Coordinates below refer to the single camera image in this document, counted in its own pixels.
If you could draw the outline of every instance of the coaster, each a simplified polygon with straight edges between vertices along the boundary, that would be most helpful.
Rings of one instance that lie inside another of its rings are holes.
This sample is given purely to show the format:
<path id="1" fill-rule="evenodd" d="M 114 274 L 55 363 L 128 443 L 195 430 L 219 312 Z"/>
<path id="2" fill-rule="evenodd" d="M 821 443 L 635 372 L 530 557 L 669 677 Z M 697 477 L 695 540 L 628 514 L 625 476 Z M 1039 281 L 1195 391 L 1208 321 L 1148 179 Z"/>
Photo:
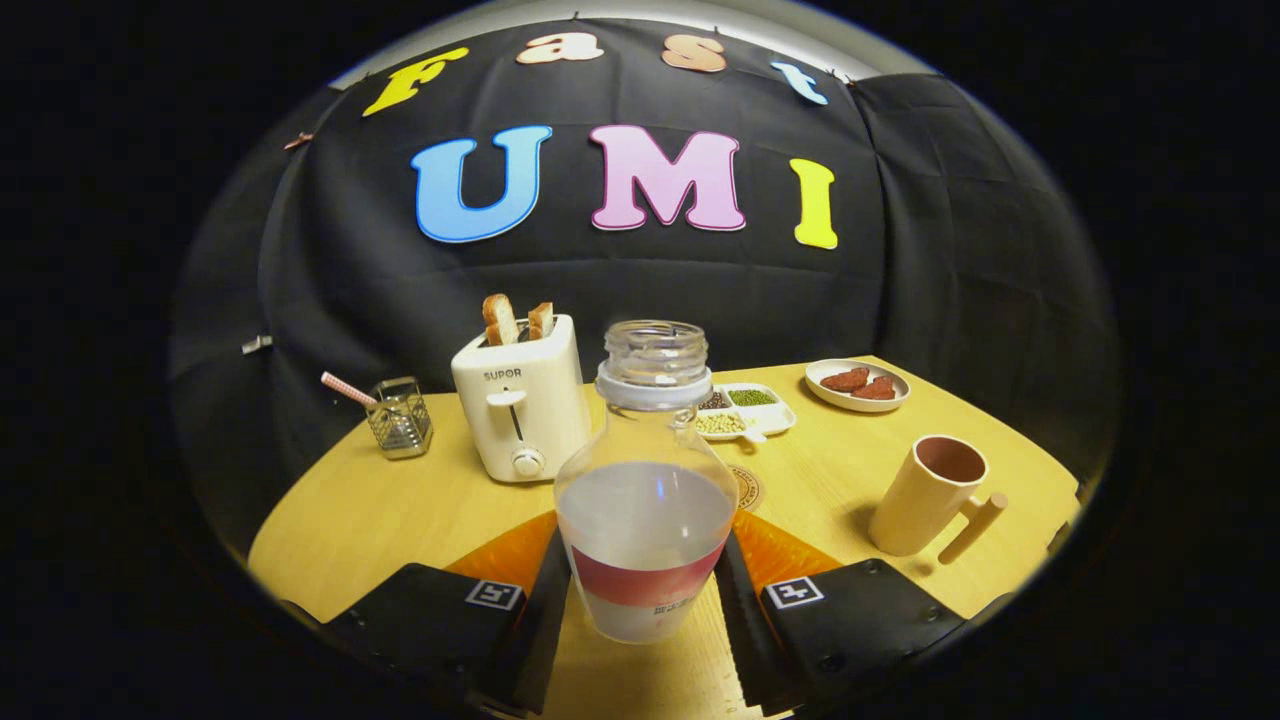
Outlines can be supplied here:
<path id="1" fill-rule="evenodd" d="M 764 486 L 754 473 L 741 465 L 730 465 L 728 469 L 737 478 L 737 509 L 755 510 L 764 500 Z"/>

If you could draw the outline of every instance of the supor logo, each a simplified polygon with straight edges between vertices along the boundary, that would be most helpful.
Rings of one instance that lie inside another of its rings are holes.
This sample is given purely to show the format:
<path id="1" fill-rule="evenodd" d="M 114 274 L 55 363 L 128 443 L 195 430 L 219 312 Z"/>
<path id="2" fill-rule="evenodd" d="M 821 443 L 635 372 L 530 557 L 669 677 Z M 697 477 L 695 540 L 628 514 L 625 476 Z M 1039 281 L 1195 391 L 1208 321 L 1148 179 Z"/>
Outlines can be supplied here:
<path id="1" fill-rule="evenodd" d="M 518 378 L 518 377 L 520 377 L 520 368 L 511 368 L 507 370 L 488 370 L 484 374 L 484 379 L 486 380 L 504 380 L 507 378 Z"/>

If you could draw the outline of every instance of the glass bottle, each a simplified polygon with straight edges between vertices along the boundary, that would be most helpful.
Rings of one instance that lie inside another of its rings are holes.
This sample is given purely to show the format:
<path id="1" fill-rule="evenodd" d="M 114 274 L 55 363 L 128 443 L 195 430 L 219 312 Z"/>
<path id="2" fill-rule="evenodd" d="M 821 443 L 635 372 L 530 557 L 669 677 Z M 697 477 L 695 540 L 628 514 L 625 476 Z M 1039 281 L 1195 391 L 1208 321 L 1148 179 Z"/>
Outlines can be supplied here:
<path id="1" fill-rule="evenodd" d="M 556 510 L 595 628 L 618 642 L 672 635 L 707 583 L 737 482 L 694 428 L 712 393 L 703 329 L 627 320 L 605 334 L 595 389 L 604 429 L 564 461 Z"/>

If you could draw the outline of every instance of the black cloth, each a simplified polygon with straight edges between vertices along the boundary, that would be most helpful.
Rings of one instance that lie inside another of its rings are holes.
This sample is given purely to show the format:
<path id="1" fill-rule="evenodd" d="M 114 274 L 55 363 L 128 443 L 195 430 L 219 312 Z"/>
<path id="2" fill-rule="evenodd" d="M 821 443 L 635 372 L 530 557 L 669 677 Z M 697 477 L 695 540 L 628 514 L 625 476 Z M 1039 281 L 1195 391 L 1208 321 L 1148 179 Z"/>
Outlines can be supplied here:
<path id="1" fill-rule="evenodd" d="M 557 32 L 590 32 L 604 55 L 515 61 L 529 40 Z M 324 370 L 365 388 L 412 374 L 425 392 L 452 391 L 449 360 L 483 332 L 480 305 L 494 292 L 517 313 L 550 300 L 572 315 L 586 380 L 611 323 L 685 320 L 707 331 L 713 369 L 874 352 L 1001 418 L 1073 471 L 1100 466 L 1096 441 L 1114 411 L 1114 388 L 1098 382 L 1100 355 L 1114 347 L 1106 293 L 1079 220 L 1016 136 L 933 76 L 850 90 L 731 37 L 717 38 L 726 70 L 676 69 L 660 59 L 676 33 L 705 35 L 591 19 L 472 37 L 317 94 L 246 159 L 196 238 L 172 341 L 197 495 L 233 547 L 247 551 L 271 498 L 361 421 L 358 406 L 320 384 Z M 468 55 L 413 97 L 362 117 L 390 73 L 458 46 Z M 801 99 L 773 61 L 813 77 L 828 104 Z M 504 187 L 493 136 L 529 124 L 554 132 L 532 213 L 484 241 L 426 237 L 410 159 L 475 140 L 461 195 L 483 208 Z M 736 138 L 746 227 L 708 232 L 682 217 L 663 225 L 645 200 L 641 228 L 593 227 L 604 160 L 588 133 L 607 124 L 646 128 L 668 159 L 699 131 Z M 282 150 L 300 131 L 315 140 Z M 836 176 L 835 250 L 795 240 L 792 158 Z M 256 334 L 274 345 L 242 357 L 239 343 Z M 1097 392 L 1080 389 L 1091 382 Z M 255 420 L 236 423 L 237 413 Z"/>
<path id="2" fill-rule="evenodd" d="M 1111 297 L 1083 222 L 1044 163 L 937 76 L 854 97 L 884 188 L 876 355 L 968 400 L 1080 482 L 1101 477 L 1120 404 Z"/>

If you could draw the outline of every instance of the straw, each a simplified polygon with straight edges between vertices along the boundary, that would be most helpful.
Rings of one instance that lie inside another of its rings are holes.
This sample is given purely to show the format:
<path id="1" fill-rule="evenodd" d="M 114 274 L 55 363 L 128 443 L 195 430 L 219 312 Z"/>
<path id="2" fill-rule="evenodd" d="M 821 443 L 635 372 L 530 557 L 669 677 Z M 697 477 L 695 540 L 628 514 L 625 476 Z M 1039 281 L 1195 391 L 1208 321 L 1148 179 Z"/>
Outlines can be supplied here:
<path id="1" fill-rule="evenodd" d="M 372 406 L 372 405 L 378 405 L 376 400 L 374 400 L 372 397 L 369 397 L 367 395 L 360 392 L 358 389 L 351 387 L 349 384 L 339 380 L 338 378 L 333 377 L 328 372 L 325 372 L 325 374 L 320 375 L 320 382 L 323 382 L 328 387 L 330 387 L 330 388 L 333 388 L 333 389 L 335 389 L 335 391 L 346 395 L 347 397 L 355 400 L 356 402 L 364 405 L 365 407 L 369 407 L 369 406 Z"/>

